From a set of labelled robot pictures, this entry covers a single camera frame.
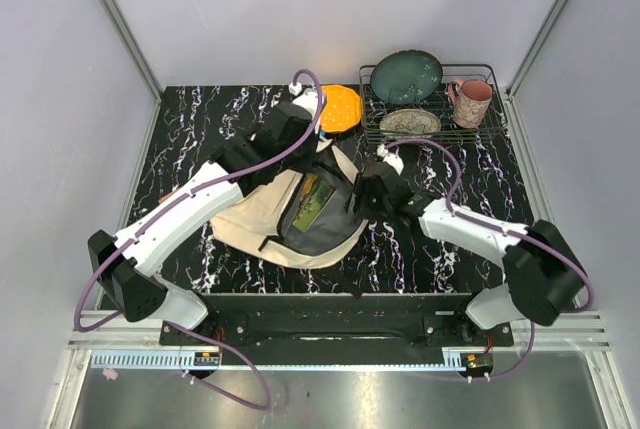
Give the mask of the Animal Farm book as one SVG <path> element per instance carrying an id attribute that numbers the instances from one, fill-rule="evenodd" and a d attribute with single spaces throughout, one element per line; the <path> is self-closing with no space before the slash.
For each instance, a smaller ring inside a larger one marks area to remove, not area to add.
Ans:
<path id="1" fill-rule="evenodd" d="M 306 232 L 333 197 L 335 188 L 324 178 L 308 174 L 303 182 L 302 192 L 292 225 Z"/>

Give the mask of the beige canvas backpack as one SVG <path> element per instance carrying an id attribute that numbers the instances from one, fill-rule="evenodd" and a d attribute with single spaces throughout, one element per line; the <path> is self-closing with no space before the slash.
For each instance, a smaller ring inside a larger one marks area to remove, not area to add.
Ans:
<path id="1" fill-rule="evenodd" d="M 335 193 L 311 227 L 301 232 L 292 221 L 308 174 L 324 178 Z M 345 209 L 358 174 L 332 140 L 321 141 L 309 172 L 288 169 L 221 211 L 210 220 L 213 236 L 231 248 L 285 268 L 333 266 L 355 247 L 368 224 Z"/>

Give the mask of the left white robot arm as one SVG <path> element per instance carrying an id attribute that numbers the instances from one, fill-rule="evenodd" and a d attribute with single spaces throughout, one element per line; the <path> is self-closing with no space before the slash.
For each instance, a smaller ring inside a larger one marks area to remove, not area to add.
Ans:
<path id="1" fill-rule="evenodd" d="M 99 284 L 129 322 L 147 318 L 181 325 L 196 345 L 215 335 L 216 321 L 190 290 L 165 282 L 164 261 L 221 211 L 243 201 L 276 175 L 302 169 L 315 157 L 322 110 L 293 102 L 277 104 L 255 129 L 224 141 L 200 169 L 146 216 L 111 235 L 104 230 L 87 242 Z"/>

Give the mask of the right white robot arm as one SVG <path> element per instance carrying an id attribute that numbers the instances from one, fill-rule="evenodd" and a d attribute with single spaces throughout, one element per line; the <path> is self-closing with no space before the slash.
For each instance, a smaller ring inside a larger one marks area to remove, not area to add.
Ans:
<path id="1" fill-rule="evenodd" d="M 508 223 L 427 191 L 414 192 L 388 163 L 378 162 L 356 177 L 349 206 L 367 219 L 421 232 L 502 269 L 505 281 L 474 295 L 454 320 L 455 336 L 463 344 L 476 345 L 490 329 L 515 320 L 549 327 L 586 286 L 586 272 L 551 222 Z"/>

